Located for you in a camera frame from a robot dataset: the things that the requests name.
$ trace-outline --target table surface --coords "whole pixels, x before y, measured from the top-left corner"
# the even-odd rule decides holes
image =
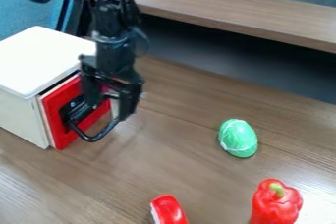
[[[334,105],[152,57],[137,66],[147,99],[104,140],[59,152],[0,130],[2,224],[144,224],[161,194],[173,194],[193,224],[246,224],[252,193],[268,177],[301,192],[298,223],[336,223]],[[228,118],[255,128],[255,156],[219,146]]]
[[[336,8],[292,0],[136,0],[150,15],[336,52]]]
[[[93,42],[52,29],[33,27],[0,42],[0,89],[28,99],[78,68]]]

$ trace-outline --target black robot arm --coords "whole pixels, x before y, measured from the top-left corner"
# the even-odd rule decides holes
[[[147,39],[138,29],[140,11],[134,0],[89,0],[89,3],[96,53],[80,56],[82,95],[65,104],[60,115],[69,129],[83,140],[94,142],[135,113],[144,84],[144,79],[134,69],[136,40],[139,36],[146,42]],[[96,136],[90,137],[77,124],[106,99],[114,102],[113,120]]]

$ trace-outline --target red bell pepper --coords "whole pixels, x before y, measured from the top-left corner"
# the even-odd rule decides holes
[[[160,196],[151,204],[151,215],[155,224],[188,224],[181,205],[172,196]]]
[[[252,198],[250,224],[293,224],[303,205],[300,193],[275,179],[262,181]]]

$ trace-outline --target pepper stem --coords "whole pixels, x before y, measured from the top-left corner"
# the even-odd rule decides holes
[[[284,188],[278,183],[271,183],[269,189],[275,191],[278,197],[283,197],[285,195]]]

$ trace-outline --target wooden table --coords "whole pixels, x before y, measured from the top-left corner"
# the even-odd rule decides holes
[[[336,52],[336,8],[291,0],[136,0],[150,15]]]
[[[1,224],[144,224],[150,200],[165,193],[192,224],[246,224],[266,177],[300,190],[298,223],[336,223],[334,105],[156,58],[141,59],[138,69],[147,99],[98,143],[42,150],[0,130]],[[228,118],[256,129],[254,157],[221,149],[217,128]]]

